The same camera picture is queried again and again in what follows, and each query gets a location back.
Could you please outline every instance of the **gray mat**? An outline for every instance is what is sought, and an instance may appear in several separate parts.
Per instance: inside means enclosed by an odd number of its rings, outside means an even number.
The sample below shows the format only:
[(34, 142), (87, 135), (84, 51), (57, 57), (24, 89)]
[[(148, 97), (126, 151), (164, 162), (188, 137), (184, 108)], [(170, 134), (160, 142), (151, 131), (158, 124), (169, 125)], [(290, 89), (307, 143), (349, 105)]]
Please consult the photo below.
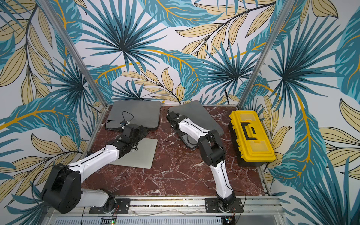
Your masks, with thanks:
[(156, 150), (157, 139), (144, 138), (139, 141), (137, 151), (129, 152), (109, 164), (150, 169)]
[[(208, 130), (216, 130), (220, 136), (224, 134), (221, 126), (211, 117), (208, 111), (200, 104), (199, 101), (192, 101), (188, 104), (173, 106), (169, 108), (169, 112), (174, 111), (181, 115), (187, 116), (191, 121)], [(194, 148), (198, 143), (188, 135), (180, 137), (188, 147)]]
[(158, 101), (138, 101), (138, 100), (119, 100), (114, 102), (109, 116), (106, 121), (105, 128), (108, 130), (119, 130), (121, 121), (123, 121), (122, 113), (124, 111), (125, 120), (131, 120), (131, 123), (145, 128), (155, 129), (159, 126), (160, 106)]

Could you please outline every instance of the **toolbox handle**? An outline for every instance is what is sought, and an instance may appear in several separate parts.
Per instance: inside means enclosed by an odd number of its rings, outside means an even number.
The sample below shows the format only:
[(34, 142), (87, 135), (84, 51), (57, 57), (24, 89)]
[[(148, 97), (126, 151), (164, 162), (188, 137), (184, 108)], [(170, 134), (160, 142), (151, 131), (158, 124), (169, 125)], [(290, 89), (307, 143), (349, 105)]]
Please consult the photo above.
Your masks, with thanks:
[(241, 126), (243, 128), (243, 132), (244, 132), (244, 135), (245, 135), (245, 138), (246, 140), (256, 140), (256, 138), (250, 138), (249, 135), (247, 134), (247, 131), (246, 131), (246, 126), (249, 125), (250, 123), (245, 123), (245, 122), (241, 122)]

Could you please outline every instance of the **metal pole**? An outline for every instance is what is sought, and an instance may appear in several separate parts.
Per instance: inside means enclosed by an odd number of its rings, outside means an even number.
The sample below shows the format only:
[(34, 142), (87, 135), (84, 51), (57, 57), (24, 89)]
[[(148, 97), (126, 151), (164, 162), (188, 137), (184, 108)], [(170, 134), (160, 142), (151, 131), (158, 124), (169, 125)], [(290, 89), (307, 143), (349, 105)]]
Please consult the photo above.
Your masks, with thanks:
[(261, 53), (260, 53), (260, 57), (256, 63), (256, 65), (254, 66), (254, 69), (250, 75), (250, 78), (248, 80), (248, 82), (246, 83), (246, 86), (244, 88), (244, 91), (239, 99), (239, 103), (238, 103), (238, 109), (242, 109), (243, 105), (245, 103), (245, 100), (247, 98), (247, 96), (249, 95), (252, 86), (255, 83), (256, 77), (258, 76), (261, 66), (264, 63), (265, 57), (268, 55), (268, 53), (271, 50), (271, 47), (273, 46), (277, 36), (279, 35), (281, 28), (283, 26), (283, 24), (285, 23), (285, 20), (292, 8), (292, 6), (294, 5), (295, 0), (286, 0), (283, 7), (281, 8), (278, 18), (275, 21), (275, 24), (273, 26), (273, 30), (270, 33), (264, 48), (262, 49)]
[(96, 86), (93, 77), (91, 76), (89, 70), (87, 69), (85, 63), (83, 62), (79, 52), (76, 50), (74, 43), (72, 42), (68, 32), (62, 25), (60, 18), (57, 16), (57, 13), (53, 6), (50, 4), (49, 0), (38, 0), (41, 5), (41, 8), (44, 10), (45, 15), (49, 19), (50, 23), (54, 27), (54, 30), (58, 33), (61, 40), (64, 42), (65, 47), (71, 54), (72, 58), (74, 59), (75, 63), (79, 67), (80, 71), (86, 78), (89, 86), (94, 91), (95, 96), (98, 98), (99, 102), (103, 107), (107, 106), (107, 103), (99, 91), (98, 87)]

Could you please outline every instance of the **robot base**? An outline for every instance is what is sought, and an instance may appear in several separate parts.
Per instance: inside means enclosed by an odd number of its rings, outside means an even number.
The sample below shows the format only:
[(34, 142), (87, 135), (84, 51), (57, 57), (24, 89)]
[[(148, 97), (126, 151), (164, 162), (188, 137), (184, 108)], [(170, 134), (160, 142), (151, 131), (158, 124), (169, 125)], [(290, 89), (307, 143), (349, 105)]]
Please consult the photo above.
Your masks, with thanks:
[[(205, 198), (205, 206), (206, 213), (222, 213), (222, 211), (219, 209), (217, 198)], [(240, 198), (236, 198), (232, 208), (236, 210), (236, 213), (244, 212), (243, 204)]]
[[(117, 209), (117, 214), (127, 214), (127, 212), (129, 211), (129, 206), (130, 206), (130, 199), (129, 198), (115, 198), (115, 204), (114, 204), (114, 209), (117, 208), (117, 206), (119, 206), (119, 208)], [(91, 207), (89, 214), (113, 214), (114, 210), (112, 210), (111, 212), (105, 212), (104, 211), (104, 207)]]

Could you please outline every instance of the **toolbox lid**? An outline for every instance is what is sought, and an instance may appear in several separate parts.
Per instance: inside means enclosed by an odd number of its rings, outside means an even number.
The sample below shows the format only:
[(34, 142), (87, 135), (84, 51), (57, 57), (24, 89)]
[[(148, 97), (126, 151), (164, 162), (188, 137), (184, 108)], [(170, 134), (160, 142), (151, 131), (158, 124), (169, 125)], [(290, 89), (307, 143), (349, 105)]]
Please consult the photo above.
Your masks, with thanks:
[(246, 162), (272, 162), (276, 159), (273, 147), (255, 111), (237, 110), (230, 114), (241, 158)]

